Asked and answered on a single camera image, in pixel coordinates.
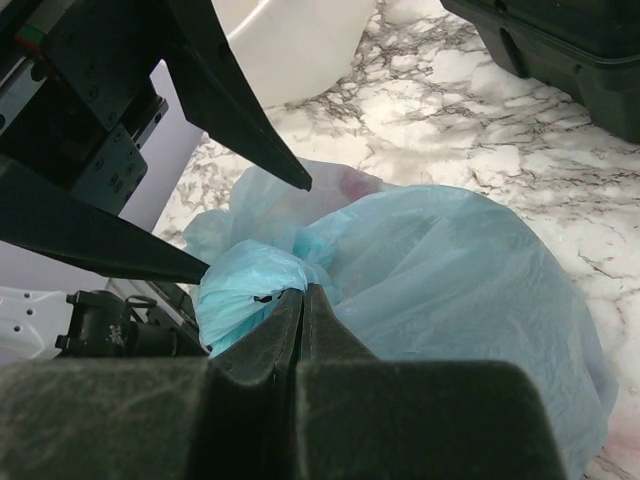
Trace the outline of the light blue plastic bag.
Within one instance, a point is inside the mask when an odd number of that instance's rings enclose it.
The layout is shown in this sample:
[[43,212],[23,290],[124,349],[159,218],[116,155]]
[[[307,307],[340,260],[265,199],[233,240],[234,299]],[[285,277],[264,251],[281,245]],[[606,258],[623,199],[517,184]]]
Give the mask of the light blue plastic bag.
[[193,290],[219,355],[288,289],[324,289],[337,318],[384,360],[505,360],[538,388],[573,479],[604,446],[618,386],[589,308],[510,209],[443,185],[397,186],[310,161],[310,191],[252,167],[222,210],[187,226],[208,265]]

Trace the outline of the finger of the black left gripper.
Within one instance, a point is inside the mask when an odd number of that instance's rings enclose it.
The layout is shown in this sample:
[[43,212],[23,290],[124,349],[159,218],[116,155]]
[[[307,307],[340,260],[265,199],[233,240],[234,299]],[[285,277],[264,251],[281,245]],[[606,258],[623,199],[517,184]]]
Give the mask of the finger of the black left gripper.
[[1,157],[1,240],[96,274],[197,284],[208,265]]
[[164,48],[185,118],[232,152],[295,188],[311,175],[271,125],[209,1],[166,1]]

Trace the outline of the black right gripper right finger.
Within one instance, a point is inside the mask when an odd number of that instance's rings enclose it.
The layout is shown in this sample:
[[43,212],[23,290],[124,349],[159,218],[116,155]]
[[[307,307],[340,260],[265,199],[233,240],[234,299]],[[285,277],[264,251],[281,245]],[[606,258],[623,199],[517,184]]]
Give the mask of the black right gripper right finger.
[[563,479],[540,396],[501,361],[382,361],[305,296],[295,374],[300,479]]

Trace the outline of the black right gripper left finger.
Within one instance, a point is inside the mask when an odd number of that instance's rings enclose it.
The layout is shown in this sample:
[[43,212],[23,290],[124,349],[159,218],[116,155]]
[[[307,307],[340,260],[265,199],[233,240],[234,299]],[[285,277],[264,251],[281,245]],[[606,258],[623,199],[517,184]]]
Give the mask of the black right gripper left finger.
[[61,359],[1,374],[5,479],[289,479],[303,295],[215,359]]

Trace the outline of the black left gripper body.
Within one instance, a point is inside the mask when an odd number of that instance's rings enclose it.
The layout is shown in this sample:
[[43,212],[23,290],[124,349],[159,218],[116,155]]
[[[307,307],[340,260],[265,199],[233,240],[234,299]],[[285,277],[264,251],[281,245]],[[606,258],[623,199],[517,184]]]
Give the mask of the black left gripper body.
[[1,5],[1,210],[62,196],[160,214],[190,130],[147,1]]

